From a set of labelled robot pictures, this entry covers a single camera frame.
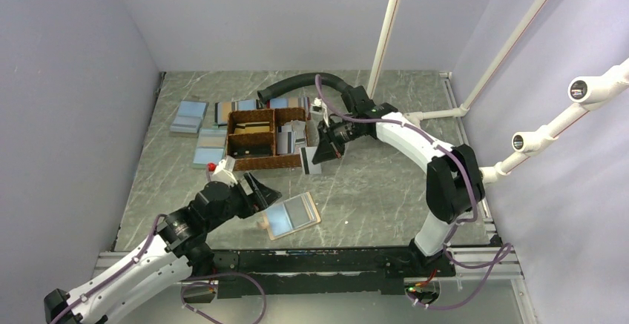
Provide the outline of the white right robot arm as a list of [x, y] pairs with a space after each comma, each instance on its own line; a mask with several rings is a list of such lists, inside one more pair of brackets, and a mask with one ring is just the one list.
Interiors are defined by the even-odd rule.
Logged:
[[413, 240], [418, 250], [408, 258], [412, 272], [426, 276], [436, 268], [436, 254], [449, 243], [456, 226], [478, 218], [485, 189], [474, 150], [429, 135], [392, 105], [375, 104], [363, 87], [345, 88], [342, 100], [347, 113], [336, 110], [323, 94], [318, 99], [325, 116], [317, 126], [319, 144], [313, 163], [341, 158], [348, 142], [371, 136], [397, 149], [426, 174], [429, 214]]

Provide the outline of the grey striped credit card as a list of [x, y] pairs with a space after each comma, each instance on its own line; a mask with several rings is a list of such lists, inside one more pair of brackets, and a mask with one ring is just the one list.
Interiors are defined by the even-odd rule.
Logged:
[[305, 175], [322, 174], [321, 164], [314, 163], [314, 156], [315, 156], [316, 150], [317, 150], [316, 147], [299, 148], [301, 167]]

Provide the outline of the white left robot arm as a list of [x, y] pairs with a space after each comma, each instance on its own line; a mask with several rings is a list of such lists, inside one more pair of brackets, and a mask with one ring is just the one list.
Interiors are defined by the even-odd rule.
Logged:
[[158, 214], [147, 237], [120, 261], [70, 291], [51, 291], [44, 299], [46, 322], [105, 323], [116, 306], [146, 300], [162, 285], [218, 274], [208, 234], [234, 217], [264, 211], [281, 196], [249, 172], [237, 179], [221, 160], [204, 188], [186, 206]]

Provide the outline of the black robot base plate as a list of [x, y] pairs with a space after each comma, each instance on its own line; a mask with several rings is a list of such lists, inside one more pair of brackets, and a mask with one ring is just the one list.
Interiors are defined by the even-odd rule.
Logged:
[[406, 284], [423, 278], [454, 277], [443, 254], [425, 257], [413, 245], [354, 248], [213, 250], [198, 259], [190, 279], [219, 277], [220, 299], [259, 294], [248, 275], [266, 294], [378, 292], [401, 295]]

